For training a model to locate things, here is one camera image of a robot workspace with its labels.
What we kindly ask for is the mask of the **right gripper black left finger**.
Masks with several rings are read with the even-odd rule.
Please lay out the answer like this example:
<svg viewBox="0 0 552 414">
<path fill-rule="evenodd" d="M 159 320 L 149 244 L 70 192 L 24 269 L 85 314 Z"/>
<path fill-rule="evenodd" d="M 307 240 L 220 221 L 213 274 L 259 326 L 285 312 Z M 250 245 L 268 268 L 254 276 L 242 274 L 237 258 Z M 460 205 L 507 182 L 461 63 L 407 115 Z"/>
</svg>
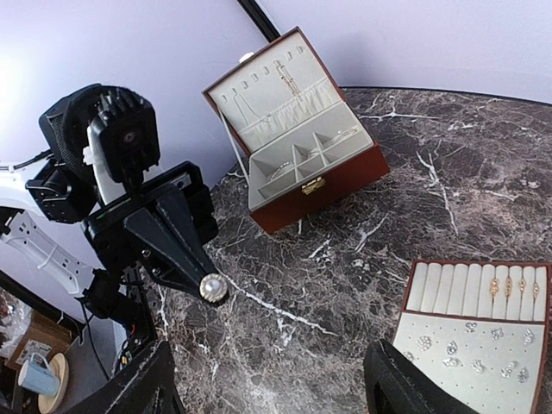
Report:
<svg viewBox="0 0 552 414">
<path fill-rule="evenodd" d="M 64 413 L 184 413 L 175 386 L 169 343 L 150 342 L 130 364 L 107 380 L 90 345 L 67 353 L 70 375 Z"/>
</svg>

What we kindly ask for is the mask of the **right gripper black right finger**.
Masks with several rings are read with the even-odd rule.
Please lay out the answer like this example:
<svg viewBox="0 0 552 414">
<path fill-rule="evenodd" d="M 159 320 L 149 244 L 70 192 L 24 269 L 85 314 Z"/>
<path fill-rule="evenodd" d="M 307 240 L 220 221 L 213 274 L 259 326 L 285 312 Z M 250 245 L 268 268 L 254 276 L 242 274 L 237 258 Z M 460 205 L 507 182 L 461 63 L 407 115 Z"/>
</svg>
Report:
<svg viewBox="0 0 552 414">
<path fill-rule="evenodd" d="M 473 411 L 437 386 L 385 339 L 374 341 L 368 346 L 363 372 L 370 414 Z"/>
</svg>

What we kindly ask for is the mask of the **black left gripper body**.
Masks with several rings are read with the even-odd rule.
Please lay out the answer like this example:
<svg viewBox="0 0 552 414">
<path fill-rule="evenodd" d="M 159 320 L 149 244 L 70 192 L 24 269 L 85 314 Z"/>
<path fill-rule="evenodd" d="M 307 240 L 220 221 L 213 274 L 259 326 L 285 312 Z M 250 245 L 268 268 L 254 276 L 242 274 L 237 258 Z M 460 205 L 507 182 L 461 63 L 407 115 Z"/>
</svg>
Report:
<svg viewBox="0 0 552 414">
<path fill-rule="evenodd" d="M 123 229 L 123 220 L 140 208 L 154 212 L 158 198 L 172 186 L 185 195 L 203 249 L 217 235 L 210 190 L 200 168 L 185 161 L 145 183 L 138 193 L 118 198 L 83 221 L 85 237 L 106 270 L 119 274 L 136 263 L 144 266 Z"/>
</svg>

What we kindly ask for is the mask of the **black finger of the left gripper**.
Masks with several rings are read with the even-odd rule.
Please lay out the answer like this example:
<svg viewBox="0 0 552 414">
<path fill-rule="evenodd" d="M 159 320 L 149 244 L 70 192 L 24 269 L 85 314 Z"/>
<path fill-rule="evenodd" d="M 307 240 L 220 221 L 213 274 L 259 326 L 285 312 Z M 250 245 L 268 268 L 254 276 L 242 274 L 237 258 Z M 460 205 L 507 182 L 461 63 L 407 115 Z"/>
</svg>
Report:
<svg viewBox="0 0 552 414">
<path fill-rule="evenodd" d="M 171 206 L 140 208 L 123 220 L 123 229 L 155 283 L 200 296 L 207 256 L 188 213 Z"/>
<path fill-rule="evenodd" d="M 156 212 L 168 233 L 163 254 L 188 280 L 202 280 L 216 271 L 196 231 L 185 195 L 172 186 L 156 202 Z"/>
</svg>

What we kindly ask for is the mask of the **small gold bead earring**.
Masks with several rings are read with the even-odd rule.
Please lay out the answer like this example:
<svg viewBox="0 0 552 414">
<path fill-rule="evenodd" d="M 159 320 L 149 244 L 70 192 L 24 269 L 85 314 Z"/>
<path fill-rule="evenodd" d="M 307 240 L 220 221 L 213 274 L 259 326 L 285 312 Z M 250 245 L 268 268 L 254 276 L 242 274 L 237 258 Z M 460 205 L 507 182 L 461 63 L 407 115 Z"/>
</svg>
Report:
<svg viewBox="0 0 552 414">
<path fill-rule="evenodd" d="M 228 294 L 227 280 L 219 273 L 207 274 L 200 282 L 199 293 L 205 301 L 218 303 Z"/>
</svg>

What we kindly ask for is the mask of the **brown ring earring tray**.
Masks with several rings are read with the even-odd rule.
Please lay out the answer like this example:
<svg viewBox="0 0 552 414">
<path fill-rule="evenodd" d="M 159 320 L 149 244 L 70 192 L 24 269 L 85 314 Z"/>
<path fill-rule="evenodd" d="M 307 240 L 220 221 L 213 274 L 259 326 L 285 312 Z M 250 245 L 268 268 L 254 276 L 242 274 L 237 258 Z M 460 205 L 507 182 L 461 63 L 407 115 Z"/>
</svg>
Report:
<svg viewBox="0 0 552 414">
<path fill-rule="evenodd" d="M 414 260 L 392 344 L 479 413 L 534 413 L 550 293 L 547 263 Z"/>
</svg>

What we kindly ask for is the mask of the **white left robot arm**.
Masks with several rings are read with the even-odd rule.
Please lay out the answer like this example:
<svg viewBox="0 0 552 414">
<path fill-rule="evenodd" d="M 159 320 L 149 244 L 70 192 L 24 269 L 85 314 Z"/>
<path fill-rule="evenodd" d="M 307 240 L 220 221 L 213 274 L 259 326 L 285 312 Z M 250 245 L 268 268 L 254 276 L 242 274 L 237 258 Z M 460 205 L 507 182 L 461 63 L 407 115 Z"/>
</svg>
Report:
<svg viewBox="0 0 552 414">
<path fill-rule="evenodd" d="M 137 342 L 154 334 L 143 280 L 218 305 L 228 286 L 204 245 L 216 237 L 201 171 L 160 168 L 153 105 L 93 84 L 39 119 L 48 150 L 1 169 L 1 239 L 44 267 L 94 317 Z"/>
</svg>

